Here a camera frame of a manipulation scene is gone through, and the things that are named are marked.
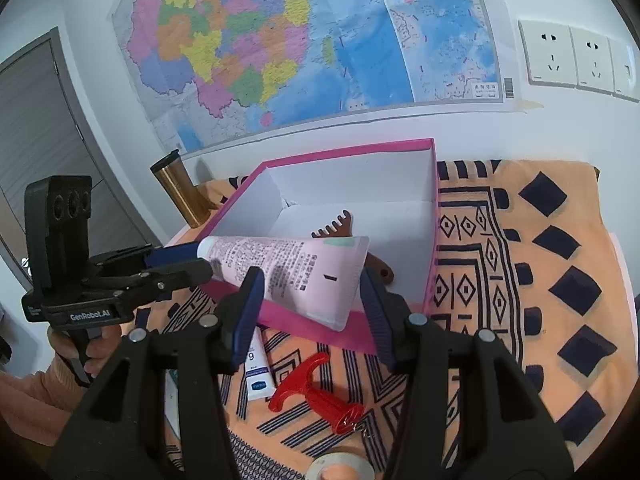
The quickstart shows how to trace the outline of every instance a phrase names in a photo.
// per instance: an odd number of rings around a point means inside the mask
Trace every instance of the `white wall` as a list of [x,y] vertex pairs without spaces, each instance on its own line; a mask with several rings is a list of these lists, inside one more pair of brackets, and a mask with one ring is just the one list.
[[[602,170],[600,197],[607,227],[625,252],[640,290],[640,105],[575,89],[527,83],[517,19],[550,20],[632,43],[609,0],[506,0],[516,34],[528,113],[456,114],[334,126],[273,138],[188,160],[192,176],[246,174],[262,160],[363,142],[431,136],[439,159],[565,158]],[[110,13],[116,0],[11,0],[0,15],[0,59],[57,25],[66,62],[89,124],[113,171],[161,240],[184,221],[148,167],[164,155],[129,83]]]
[[[10,0],[0,14],[0,61],[64,21],[60,0]],[[0,258],[0,304],[6,312],[0,335],[12,346],[4,369],[18,376],[42,370],[53,351],[46,343],[45,323],[28,323],[20,299],[24,289]]]

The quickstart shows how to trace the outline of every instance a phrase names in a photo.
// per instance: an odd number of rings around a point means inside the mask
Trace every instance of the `patterned tablecloth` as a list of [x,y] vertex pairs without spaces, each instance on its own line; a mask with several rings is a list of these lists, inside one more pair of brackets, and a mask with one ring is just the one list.
[[[437,276],[431,318],[450,330],[494,330],[540,392],[576,466],[602,441],[638,378],[635,339],[620,266],[602,224],[596,173],[574,162],[439,162]],[[219,203],[240,178],[203,188]],[[198,231],[184,234],[193,240]],[[215,308],[199,289],[139,309],[136,324],[180,330]],[[232,447],[243,479],[304,478],[331,450],[367,458],[382,475],[398,424],[406,377],[375,356],[262,329],[276,383],[317,351],[319,387],[364,403],[363,431],[332,434],[300,396],[281,413],[247,403],[241,369],[221,376]],[[444,463],[458,442],[458,382],[450,373]],[[181,464],[168,430],[170,455]]]

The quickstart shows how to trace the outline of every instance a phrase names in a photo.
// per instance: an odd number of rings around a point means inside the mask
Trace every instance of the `hand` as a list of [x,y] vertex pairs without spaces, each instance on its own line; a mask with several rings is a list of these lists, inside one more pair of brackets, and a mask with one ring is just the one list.
[[[86,347],[86,355],[91,359],[84,364],[84,371],[95,378],[120,344],[121,336],[120,325],[103,326],[102,336],[92,339]],[[65,359],[78,359],[78,350],[68,336],[49,326],[47,337],[57,354]]]

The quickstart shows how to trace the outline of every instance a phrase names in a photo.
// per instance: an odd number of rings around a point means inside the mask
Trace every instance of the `pink tube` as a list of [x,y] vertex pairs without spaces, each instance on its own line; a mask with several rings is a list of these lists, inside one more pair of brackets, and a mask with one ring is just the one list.
[[264,298],[340,332],[356,296],[369,238],[204,238],[198,257],[214,278],[239,286],[251,266],[264,272]]

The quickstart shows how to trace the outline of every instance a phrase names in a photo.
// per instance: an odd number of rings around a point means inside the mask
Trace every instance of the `screw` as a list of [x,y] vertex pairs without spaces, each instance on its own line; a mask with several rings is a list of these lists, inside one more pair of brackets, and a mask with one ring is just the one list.
[[495,334],[488,328],[483,328],[480,332],[478,332],[478,337],[485,343],[490,343],[495,339]]
[[218,316],[215,314],[205,314],[202,316],[198,322],[204,328],[211,328],[212,326],[216,326],[218,324]]
[[422,326],[427,324],[427,317],[424,314],[420,314],[420,312],[414,312],[413,314],[409,314],[409,323],[415,326]]
[[146,337],[146,330],[144,328],[134,328],[129,332],[129,339],[134,343],[142,341]]

